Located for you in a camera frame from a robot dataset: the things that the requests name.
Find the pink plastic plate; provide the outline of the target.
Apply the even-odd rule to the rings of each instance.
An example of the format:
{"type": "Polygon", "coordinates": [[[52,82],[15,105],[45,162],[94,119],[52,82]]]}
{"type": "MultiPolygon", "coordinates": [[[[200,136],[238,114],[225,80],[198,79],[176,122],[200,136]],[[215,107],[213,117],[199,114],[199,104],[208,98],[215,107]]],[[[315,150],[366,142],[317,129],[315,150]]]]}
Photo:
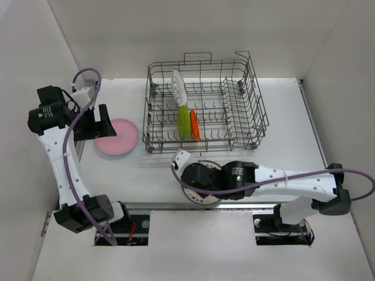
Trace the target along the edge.
{"type": "Polygon", "coordinates": [[[117,135],[96,139],[96,148],[110,156],[119,156],[130,152],[139,139],[137,126],[130,120],[122,118],[113,119],[111,123],[117,135]]]}

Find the white plate with red pattern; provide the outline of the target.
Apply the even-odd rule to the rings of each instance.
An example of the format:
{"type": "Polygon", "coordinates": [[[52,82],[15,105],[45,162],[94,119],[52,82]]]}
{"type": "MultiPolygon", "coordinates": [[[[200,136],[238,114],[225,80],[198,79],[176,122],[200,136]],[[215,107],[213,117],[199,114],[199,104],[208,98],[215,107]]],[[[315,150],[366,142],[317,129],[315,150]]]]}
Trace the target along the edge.
{"type": "Polygon", "coordinates": [[[216,205],[221,199],[211,195],[200,195],[195,191],[182,187],[184,195],[193,203],[198,205],[216,205]]]}

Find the plain white ceramic plate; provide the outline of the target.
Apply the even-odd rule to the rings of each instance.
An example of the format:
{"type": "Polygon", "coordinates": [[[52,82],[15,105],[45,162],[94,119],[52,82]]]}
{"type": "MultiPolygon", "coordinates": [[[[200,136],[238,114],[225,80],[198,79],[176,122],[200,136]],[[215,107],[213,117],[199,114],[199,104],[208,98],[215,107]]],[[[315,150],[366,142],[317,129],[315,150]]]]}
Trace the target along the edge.
{"type": "Polygon", "coordinates": [[[218,163],[211,161],[211,160],[198,160],[198,163],[210,169],[221,170],[221,166],[218,163]]]}

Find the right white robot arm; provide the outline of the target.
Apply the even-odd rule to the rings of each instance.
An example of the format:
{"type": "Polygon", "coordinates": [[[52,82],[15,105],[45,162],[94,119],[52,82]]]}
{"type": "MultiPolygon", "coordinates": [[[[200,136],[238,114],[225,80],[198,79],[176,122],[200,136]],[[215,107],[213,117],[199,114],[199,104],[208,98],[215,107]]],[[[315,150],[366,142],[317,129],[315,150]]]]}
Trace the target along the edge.
{"type": "Polygon", "coordinates": [[[171,170],[182,187],[203,197],[241,200],[266,195],[293,196],[294,200],[274,207],[271,223],[280,231],[315,214],[346,215],[352,205],[340,178],[328,172],[317,176],[241,161],[229,162],[219,169],[198,162],[182,166],[172,163],[171,170]]]}

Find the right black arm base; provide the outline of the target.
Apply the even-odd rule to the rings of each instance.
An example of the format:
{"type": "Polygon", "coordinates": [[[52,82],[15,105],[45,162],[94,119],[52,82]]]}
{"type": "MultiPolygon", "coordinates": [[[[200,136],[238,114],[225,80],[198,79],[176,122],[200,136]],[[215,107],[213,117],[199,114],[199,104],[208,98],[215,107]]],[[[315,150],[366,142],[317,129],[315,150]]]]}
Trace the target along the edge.
{"type": "Polygon", "coordinates": [[[258,246],[311,246],[315,234],[306,220],[296,225],[276,223],[272,214],[253,215],[255,243],[258,246]]]}

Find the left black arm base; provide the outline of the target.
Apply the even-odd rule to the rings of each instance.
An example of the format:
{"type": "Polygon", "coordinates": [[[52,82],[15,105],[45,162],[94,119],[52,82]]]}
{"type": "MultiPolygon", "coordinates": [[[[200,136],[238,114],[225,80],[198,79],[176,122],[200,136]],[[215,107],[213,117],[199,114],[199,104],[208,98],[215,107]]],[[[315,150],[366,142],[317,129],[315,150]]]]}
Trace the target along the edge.
{"type": "Polygon", "coordinates": [[[110,224],[118,246],[148,246],[150,212],[130,212],[131,220],[121,219],[110,224]]]}

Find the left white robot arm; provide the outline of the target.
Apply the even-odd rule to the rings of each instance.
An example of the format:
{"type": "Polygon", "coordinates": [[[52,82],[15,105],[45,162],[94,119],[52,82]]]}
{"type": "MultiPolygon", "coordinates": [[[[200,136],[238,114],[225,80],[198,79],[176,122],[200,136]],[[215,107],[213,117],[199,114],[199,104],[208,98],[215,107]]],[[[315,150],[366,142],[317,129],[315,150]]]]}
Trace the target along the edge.
{"type": "Polygon", "coordinates": [[[68,135],[77,113],[69,109],[63,93],[52,85],[38,89],[40,105],[29,111],[28,117],[28,127],[45,148],[59,188],[60,208],[54,214],[55,220],[74,233],[90,229],[93,224],[80,208],[83,205],[97,224],[109,222],[116,231],[125,232],[131,225],[125,204],[90,191],[84,184],[75,148],[79,141],[116,136],[107,107],[99,105],[99,121],[95,120],[93,108],[89,108],[68,135]]]}

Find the orange plastic plate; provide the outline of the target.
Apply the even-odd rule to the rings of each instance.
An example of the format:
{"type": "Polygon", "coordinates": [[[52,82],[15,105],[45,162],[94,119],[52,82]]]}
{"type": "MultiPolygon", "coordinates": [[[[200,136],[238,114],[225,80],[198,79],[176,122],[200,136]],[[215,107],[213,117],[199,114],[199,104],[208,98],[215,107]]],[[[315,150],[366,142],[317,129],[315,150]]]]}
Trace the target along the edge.
{"type": "Polygon", "coordinates": [[[192,132],[192,136],[195,140],[200,140],[200,129],[199,129],[199,123],[197,119],[197,114],[194,109],[190,110],[190,128],[192,132]]]}

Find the green plastic plate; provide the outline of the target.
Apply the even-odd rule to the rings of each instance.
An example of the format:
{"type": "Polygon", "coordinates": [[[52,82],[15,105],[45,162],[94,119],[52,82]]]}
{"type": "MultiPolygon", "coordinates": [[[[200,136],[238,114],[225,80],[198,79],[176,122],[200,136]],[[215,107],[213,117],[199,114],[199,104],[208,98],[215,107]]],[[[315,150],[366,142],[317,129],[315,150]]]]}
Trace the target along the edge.
{"type": "Polygon", "coordinates": [[[190,136],[190,115],[186,105],[181,105],[178,109],[176,125],[180,137],[187,139],[190,136]]]}

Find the white plate with grey pattern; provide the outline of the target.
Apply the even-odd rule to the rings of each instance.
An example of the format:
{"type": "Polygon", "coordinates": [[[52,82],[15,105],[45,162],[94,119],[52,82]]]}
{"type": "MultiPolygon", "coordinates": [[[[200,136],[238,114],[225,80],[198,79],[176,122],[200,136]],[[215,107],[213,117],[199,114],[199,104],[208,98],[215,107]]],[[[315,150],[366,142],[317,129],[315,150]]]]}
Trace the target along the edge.
{"type": "Polygon", "coordinates": [[[188,99],[187,91],[185,88],[185,81],[181,75],[181,72],[176,68],[172,70],[171,83],[172,94],[178,107],[187,105],[188,99]]]}

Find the aluminium rail across table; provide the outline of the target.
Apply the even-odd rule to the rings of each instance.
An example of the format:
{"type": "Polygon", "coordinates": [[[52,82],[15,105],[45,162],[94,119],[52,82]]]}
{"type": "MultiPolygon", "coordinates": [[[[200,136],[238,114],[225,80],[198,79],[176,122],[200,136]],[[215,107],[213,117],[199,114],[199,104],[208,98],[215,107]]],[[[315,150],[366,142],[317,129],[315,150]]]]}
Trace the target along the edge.
{"type": "Polygon", "coordinates": [[[189,203],[125,203],[129,210],[267,210],[273,209],[274,203],[219,203],[213,205],[198,205],[189,203]]]}

